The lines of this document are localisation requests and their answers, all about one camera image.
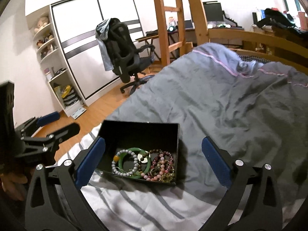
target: pink trim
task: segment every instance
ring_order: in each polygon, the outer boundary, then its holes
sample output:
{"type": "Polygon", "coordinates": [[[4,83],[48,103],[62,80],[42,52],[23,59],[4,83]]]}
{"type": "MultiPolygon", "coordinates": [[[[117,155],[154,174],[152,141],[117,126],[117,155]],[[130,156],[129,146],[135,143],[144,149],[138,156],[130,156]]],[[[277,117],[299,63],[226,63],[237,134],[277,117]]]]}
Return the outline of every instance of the pink trim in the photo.
{"type": "Polygon", "coordinates": [[[272,75],[277,75],[277,76],[285,76],[285,77],[288,77],[288,75],[286,75],[286,74],[267,72],[267,71],[265,71],[265,70],[262,69],[262,68],[258,69],[258,71],[261,71],[261,72],[263,72],[264,74],[272,74],[272,75]]]}
{"type": "MultiPolygon", "coordinates": [[[[204,56],[206,56],[206,57],[212,58],[212,59],[214,60],[214,62],[216,62],[216,63],[220,64],[221,66],[223,66],[231,75],[233,75],[233,76],[235,76],[235,77],[237,77],[238,75],[240,75],[242,78],[252,78],[252,77],[254,77],[254,75],[245,76],[245,75],[242,74],[242,73],[238,73],[238,74],[234,73],[231,69],[229,69],[229,67],[228,67],[226,64],[222,63],[221,61],[218,61],[218,60],[217,60],[214,56],[212,56],[212,55],[208,55],[208,54],[206,54],[206,53],[203,53],[203,52],[198,51],[198,50],[195,50],[195,49],[193,50],[193,52],[196,52],[196,53],[199,53],[199,54],[204,55],[204,56]]],[[[258,69],[258,71],[261,71],[261,72],[264,73],[264,74],[288,77],[288,75],[286,75],[286,74],[283,74],[283,73],[280,74],[280,73],[274,73],[274,72],[267,72],[267,71],[265,71],[265,70],[262,69],[262,68],[258,69]]],[[[299,85],[299,86],[308,88],[308,83],[307,83],[307,85],[304,85],[304,84],[301,84],[301,83],[295,83],[295,84],[293,84],[293,86],[295,86],[295,85],[299,85]]]]}
{"type": "Polygon", "coordinates": [[[205,54],[205,53],[203,53],[203,52],[201,52],[201,51],[198,51],[198,50],[195,50],[195,49],[193,50],[193,52],[196,52],[196,53],[199,53],[199,54],[204,55],[204,56],[206,56],[206,57],[212,58],[212,59],[214,60],[214,62],[217,62],[218,64],[220,64],[221,66],[223,66],[231,75],[233,75],[233,76],[235,76],[235,77],[238,76],[238,74],[233,73],[233,72],[228,68],[227,65],[223,64],[221,61],[216,60],[216,58],[215,58],[214,56],[205,54]]]}

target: wooden bed post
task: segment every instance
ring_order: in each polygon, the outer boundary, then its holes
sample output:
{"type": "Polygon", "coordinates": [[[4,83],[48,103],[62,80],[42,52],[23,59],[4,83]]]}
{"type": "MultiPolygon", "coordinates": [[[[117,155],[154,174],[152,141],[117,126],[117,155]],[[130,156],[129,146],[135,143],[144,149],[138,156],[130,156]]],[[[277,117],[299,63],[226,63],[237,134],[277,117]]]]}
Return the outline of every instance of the wooden bed post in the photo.
{"type": "Polygon", "coordinates": [[[167,35],[164,0],[154,0],[154,4],[158,26],[159,45],[161,49],[161,64],[163,66],[166,66],[170,64],[170,57],[168,51],[169,43],[167,35]]]}
{"type": "Polygon", "coordinates": [[[188,0],[190,5],[190,12],[195,24],[195,32],[197,37],[197,44],[209,42],[208,38],[208,23],[206,20],[203,3],[201,0],[188,0]]]}
{"type": "Polygon", "coordinates": [[[170,64],[170,52],[179,48],[180,56],[186,54],[183,2],[182,0],[175,1],[177,4],[176,7],[167,7],[164,6],[164,0],[154,0],[157,17],[159,44],[161,48],[161,62],[163,66],[170,64]],[[167,23],[165,15],[166,11],[177,12],[178,19],[179,41],[170,46],[168,43],[167,23]]]}
{"type": "Polygon", "coordinates": [[[179,29],[179,42],[182,42],[182,46],[180,47],[180,56],[186,54],[186,47],[185,47],[185,23],[184,23],[184,11],[183,11],[183,1],[182,0],[175,0],[177,8],[180,10],[177,12],[177,26],[179,29]]]}

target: office chair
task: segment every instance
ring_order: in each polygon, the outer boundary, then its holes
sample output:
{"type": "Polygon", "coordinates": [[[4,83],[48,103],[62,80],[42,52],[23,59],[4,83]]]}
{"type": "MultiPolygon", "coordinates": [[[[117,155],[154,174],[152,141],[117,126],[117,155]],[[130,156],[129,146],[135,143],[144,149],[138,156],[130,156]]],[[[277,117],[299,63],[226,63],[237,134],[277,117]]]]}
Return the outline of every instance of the office chair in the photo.
{"type": "Polygon", "coordinates": [[[141,73],[154,62],[155,46],[146,44],[139,49],[136,48],[129,35],[127,25],[120,22],[119,19],[112,18],[110,20],[108,38],[104,40],[104,43],[114,67],[113,72],[120,76],[122,82],[127,83],[120,88],[121,93],[124,93],[125,88],[132,86],[129,93],[131,95],[141,84],[147,83],[154,76],[148,75],[139,78],[138,73],[141,73]],[[139,53],[147,48],[150,49],[150,56],[139,57],[139,53]],[[130,82],[131,76],[135,77],[133,82],[130,82]]]}

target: human hand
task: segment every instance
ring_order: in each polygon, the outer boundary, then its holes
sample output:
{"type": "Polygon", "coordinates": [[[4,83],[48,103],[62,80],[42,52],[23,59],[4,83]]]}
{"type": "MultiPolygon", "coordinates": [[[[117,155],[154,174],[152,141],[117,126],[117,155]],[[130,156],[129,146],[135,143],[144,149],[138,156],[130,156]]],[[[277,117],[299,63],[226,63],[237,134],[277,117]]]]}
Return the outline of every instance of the human hand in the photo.
{"type": "Polygon", "coordinates": [[[9,172],[8,174],[0,174],[1,186],[4,192],[13,200],[25,200],[24,194],[18,184],[26,184],[28,179],[23,174],[15,174],[9,172]]]}

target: orange bead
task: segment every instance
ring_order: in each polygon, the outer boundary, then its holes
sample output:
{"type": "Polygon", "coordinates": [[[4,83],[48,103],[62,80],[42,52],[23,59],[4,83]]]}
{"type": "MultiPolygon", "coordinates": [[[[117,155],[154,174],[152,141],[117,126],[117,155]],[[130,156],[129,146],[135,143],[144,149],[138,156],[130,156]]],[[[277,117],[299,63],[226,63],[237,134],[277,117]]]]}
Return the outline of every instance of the orange bead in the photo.
{"type": "Polygon", "coordinates": [[[118,162],[119,159],[120,159],[120,157],[118,157],[118,156],[114,156],[114,157],[113,157],[113,160],[114,160],[115,162],[118,162]]]}

